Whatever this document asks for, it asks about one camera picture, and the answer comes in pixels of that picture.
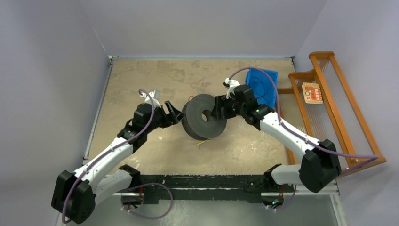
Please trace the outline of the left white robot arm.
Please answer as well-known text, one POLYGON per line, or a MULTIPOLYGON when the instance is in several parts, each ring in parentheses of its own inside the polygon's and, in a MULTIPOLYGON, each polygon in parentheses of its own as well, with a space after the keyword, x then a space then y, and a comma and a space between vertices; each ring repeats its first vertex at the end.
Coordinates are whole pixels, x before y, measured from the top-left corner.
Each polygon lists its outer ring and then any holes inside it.
POLYGON ((126 189, 136 192, 140 188, 140 172, 124 165, 116 173, 110 171, 136 152, 150 132, 178 124, 184 114, 165 102, 162 105, 141 103, 115 139, 94 159, 73 172, 63 171, 57 179, 51 199, 51 207, 61 213, 64 222, 81 224, 92 214, 96 205, 126 189))

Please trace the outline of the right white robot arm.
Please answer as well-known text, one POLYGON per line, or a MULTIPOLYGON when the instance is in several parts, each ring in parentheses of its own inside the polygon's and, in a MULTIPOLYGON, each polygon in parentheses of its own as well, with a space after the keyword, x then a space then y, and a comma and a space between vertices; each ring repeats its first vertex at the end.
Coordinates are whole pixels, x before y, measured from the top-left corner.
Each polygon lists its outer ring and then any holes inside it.
POLYGON ((264 173, 265 188, 271 192, 284 184, 300 184, 318 193, 342 172, 332 141, 319 141, 303 133, 273 108, 258 104, 248 85, 230 86, 229 93, 216 96, 211 114, 218 120, 241 116, 247 124, 277 139, 301 158, 300 164, 277 164, 264 173))

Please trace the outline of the black cable spool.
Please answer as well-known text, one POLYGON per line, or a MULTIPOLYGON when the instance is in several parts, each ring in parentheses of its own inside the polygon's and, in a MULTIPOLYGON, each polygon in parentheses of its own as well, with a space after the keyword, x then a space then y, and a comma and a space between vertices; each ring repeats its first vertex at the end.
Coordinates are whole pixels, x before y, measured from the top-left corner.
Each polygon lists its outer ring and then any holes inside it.
POLYGON ((224 132, 227 120, 217 120, 211 115, 214 106, 215 97, 209 94, 196 95, 184 105, 182 127, 188 136, 204 141, 224 132))

